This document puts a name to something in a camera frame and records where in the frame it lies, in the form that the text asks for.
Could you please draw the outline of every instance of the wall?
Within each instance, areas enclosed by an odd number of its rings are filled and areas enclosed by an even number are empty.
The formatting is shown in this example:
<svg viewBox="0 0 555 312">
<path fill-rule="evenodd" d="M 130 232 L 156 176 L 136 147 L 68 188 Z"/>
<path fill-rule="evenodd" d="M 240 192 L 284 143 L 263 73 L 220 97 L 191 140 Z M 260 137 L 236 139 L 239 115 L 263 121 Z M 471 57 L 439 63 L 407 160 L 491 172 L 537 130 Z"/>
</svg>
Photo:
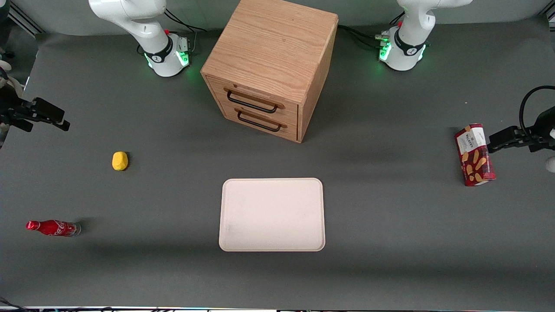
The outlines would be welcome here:
<svg viewBox="0 0 555 312">
<path fill-rule="evenodd" d="M 73 35 L 124 33 L 119 27 L 97 18 L 87 0 L 12 0 L 48 32 Z M 335 12 L 340 23 L 373 25 L 387 23 L 400 12 L 395 0 L 290 0 Z M 168 0 L 168 8 L 182 21 L 203 28 L 225 27 L 239 0 Z M 537 14 L 549 0 L 474 0 L 470 5 L 437 10 L 438 23 L 506 22 Z M 181 29 L 165 16 L 164 28 Z"/>
</svg>

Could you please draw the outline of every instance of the wooden drawer cabinet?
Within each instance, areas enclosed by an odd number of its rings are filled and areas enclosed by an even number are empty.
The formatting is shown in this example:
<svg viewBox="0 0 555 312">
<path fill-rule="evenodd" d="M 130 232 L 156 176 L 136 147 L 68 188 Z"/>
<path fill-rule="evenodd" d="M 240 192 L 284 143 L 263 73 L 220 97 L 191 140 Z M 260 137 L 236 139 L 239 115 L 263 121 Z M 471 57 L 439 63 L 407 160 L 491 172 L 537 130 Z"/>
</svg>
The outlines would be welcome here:
<svg viewBox="0 0 555 312">
<path fill-rule="evenodd" d="M 224 117 L 302 142 L 338 21 L 282 0 L 241 0 L 201 70 Z"/>
</svg>

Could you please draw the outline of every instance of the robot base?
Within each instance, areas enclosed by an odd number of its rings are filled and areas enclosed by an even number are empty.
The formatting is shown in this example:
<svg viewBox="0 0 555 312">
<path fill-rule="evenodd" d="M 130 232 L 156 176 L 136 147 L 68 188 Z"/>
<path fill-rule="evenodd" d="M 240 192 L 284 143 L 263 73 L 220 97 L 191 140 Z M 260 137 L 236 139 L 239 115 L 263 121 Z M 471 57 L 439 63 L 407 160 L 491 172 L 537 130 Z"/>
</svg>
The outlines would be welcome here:
<svg viewBox="0 0 555 312">
<path fill-rule="evenodd" d="M 395 43 L 395 41 L 389 39 L 394 37 L 395 32 L 398 29 L 398 26 L 394 26 L 381 33 L 382 37 L 388 39 L 382 40 L 382 49 L 380 50 L 379 59 L 392 69 L 403 72 L 412 69 L 416 63 L 422 59 L 426 45 L 424 45 L 420 51 L 416 51 L 414 55 L 406 56 L 404 51 Z"/>
<path fill-rule="evenodd" d="M 171 38 L 173 46 L 164 62 L 156 63 L 150 60 L 145 54 L 148 66 L 152 68 L 157 75 L 162 77 L 175 76 L 190 63 L 189 42 L 187 38 L 182 38 L 176 34 L 169 34 L 168 36 Z"/>
</svg>

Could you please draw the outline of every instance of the green led light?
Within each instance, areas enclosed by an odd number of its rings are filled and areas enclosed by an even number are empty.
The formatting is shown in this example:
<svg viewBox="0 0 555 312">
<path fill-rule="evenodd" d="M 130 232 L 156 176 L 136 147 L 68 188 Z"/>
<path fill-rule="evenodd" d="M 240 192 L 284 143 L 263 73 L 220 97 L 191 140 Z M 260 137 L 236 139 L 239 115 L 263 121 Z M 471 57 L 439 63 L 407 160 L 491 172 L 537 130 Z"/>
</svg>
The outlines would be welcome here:
<svg viewBox="0 0 555 312">
<path fill-rule="evenodd" d="M 152 68 L 152 64 L 150 64 L 150 59 L 148 59 L 148 56 L 146 53 L 144 54 L 144 57 L 147 59 L 148 67 Z"/>
<path fill-rule="evenodd" d="M 382 51 L 380 53 L 380 58 L 382 61 L 387 60 L 387 57 L 389 56 L 389 52 L 391 51 L 391 43 L 387 43 L 387 45 L 385 47 L 382 48 L 384 51 Z"/>
<path fill-rule="evenodd" d="M 175 51 L 175 55 L 177 55 L 183 67 L 189 65 L 189 54 L 187 52 Z"/>
<path fill-rule="evenodd" d="M 424 46 L 422 47 L 422 52 L 420 52 L 420 56 L 418 57 L 419 61 L 422 59 L 422 56 L 424 55 L 424 50 L 425 49 L 426 49 L 426 45 L 424 44 Z"/>
</svg>

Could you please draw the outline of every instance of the red box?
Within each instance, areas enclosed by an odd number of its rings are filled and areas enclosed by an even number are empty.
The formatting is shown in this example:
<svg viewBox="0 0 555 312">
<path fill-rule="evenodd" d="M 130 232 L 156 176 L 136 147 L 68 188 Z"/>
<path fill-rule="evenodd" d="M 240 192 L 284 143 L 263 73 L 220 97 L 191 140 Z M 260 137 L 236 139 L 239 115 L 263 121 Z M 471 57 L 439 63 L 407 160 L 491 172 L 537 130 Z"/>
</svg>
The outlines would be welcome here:
<svg viewBox="0 0 555 312">
<path fill-rule="evenodd" d="M 455 134 L 465 185 L 475 187 L 495 180 L 482 124 L 473 123 Z"/>
</svg>

